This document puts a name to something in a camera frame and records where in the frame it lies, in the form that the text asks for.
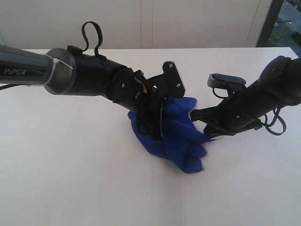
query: blue towel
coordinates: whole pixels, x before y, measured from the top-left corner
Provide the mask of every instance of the blue towel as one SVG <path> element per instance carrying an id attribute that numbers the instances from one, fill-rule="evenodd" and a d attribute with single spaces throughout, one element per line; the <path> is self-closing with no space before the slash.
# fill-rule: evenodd
<path id="1" fill-rule="evenodd" d="M 153 155 L 171 160 L 185 173 L 203 170 L 200 158 L 206 155 L 206 151 L 201 144 L 210 141 L 195 128 L 188 117 L 196 103 L 197 100 L 191 97 L 175 99 L 170 96 L 163 103 L 165 110 L 162 120 L 163 140 L 156 143 L 152 141 L 151 136 L 138 133 L 136 114 L 132 111 L 128 113 L 133 131 L 145 149 Z"/>

